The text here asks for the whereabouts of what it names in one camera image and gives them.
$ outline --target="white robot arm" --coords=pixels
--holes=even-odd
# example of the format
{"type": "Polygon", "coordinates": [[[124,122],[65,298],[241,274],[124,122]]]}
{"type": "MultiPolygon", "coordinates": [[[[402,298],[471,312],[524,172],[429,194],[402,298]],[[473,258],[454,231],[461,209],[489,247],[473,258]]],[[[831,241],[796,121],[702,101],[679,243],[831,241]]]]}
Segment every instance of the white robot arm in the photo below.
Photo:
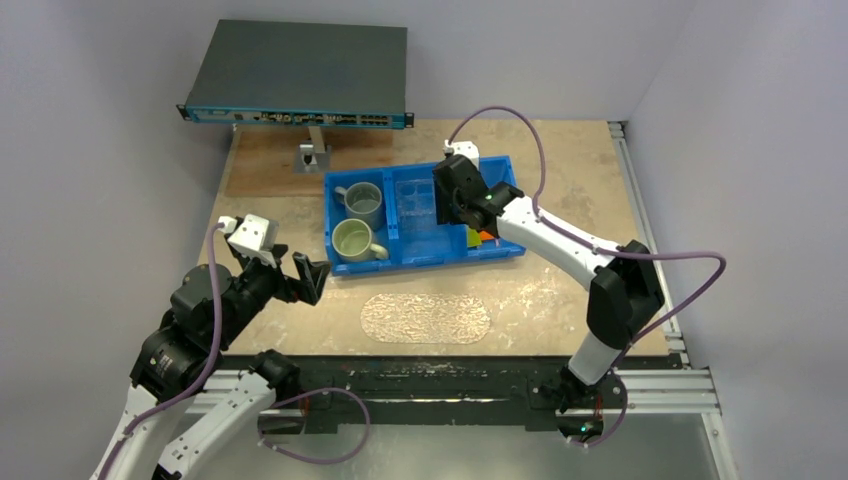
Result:
{"type": "Polygon", "coordinates": [[[650,261],[601,253],[649,253],[635,240],[621,246],[584,232],[544,209],[537,216],[532,200],[515,186],[505,182],[486,185],[479,170],[478,150],[470,143],[446,142],[447,158],[433,169],[438,223],[465,224],[522,245],[561,268],[589,292],[589,334],[562,371],[567,405],[585,397],[603,379],[664,304],[656,268],[650,261]],[[593,247],[563,236],[547,223],[593,247]]]}

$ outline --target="black bracket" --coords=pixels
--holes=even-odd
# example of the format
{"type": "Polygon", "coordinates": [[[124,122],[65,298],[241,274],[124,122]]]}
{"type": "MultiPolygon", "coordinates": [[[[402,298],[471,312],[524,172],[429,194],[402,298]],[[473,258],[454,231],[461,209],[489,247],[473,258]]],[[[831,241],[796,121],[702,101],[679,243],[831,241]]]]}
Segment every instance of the black bracket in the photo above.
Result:
{"type": "Polygon", "coordinates": [[[192,121],[191,115],[188,113],[188,110],[186,110],[185,105],[178,104],[177,111],[180,112],[180,115],[183,117],[183,120],[187,122],[192,121]]]}

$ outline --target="white wall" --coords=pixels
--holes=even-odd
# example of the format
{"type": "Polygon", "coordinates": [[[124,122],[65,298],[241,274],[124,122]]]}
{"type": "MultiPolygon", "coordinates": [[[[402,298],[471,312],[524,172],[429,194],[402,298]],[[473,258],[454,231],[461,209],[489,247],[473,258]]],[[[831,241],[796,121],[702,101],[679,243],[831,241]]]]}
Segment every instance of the white wall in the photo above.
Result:
{"type": "Polygon", "coordinates": [[[170,1],[0,9],[2,476],[88,478],[220,178],[224,135],[173,106],[214,18],[170,1]]]}
{"type": "MultiPolygon", "coordinates": [[[[630,116],[694,0],[218,0],[221,16],[409,28],[407,108],[630,116]]],[[[200,11],[209,11],[210,2],[200,11]]]]}
{"type": "MultiPolygon", "coordinates": [[[[700,1],[627,137],[665,250],[729,267],[681,316],[742,478],[845,478],[848,3],[700,1]]],[[[677,298],[711,265],[670,268],[677,298]]]]}

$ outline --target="metal stand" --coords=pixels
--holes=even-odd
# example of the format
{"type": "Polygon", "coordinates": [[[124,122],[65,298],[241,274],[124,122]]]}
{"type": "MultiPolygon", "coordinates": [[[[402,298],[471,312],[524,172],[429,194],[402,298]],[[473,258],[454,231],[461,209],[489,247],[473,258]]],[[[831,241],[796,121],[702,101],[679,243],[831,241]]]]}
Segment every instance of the metal stand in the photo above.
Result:
{"type": "Polygon", "coordinates": [[[324,143],[321,127],[310,126],[309,140],[297,148],[294,161],[295,173],[324,173],[330,170],[332,147],[324,143]]]}

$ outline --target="blue plastic tray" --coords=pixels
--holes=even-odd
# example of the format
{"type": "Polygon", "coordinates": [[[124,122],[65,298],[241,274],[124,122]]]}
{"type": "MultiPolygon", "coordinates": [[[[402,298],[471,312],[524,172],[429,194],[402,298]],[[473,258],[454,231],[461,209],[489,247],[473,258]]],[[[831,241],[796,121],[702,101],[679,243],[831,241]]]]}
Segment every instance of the blue plastic tray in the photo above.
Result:
{"type": "MultiPolygon", "coordinates": [[[[524,255],[524,247],[499,240],[468,248],[465,225],[437,225],[433,192],[435,163],[370,168],[324,175],[324,244],[335,275],[356,275],[453,263],[490,261],[524,255]],[[357,182],[380,186],[386,203],[386,226],[376,233],[377,243],[389,249],[388,260],[342,263],[333,250],[332,233],[347,218],[333,190],[357,182]]],[[[509,157],[480,159],[480,173],[489,186],[505,181],[515,184],[509,157]]]]}

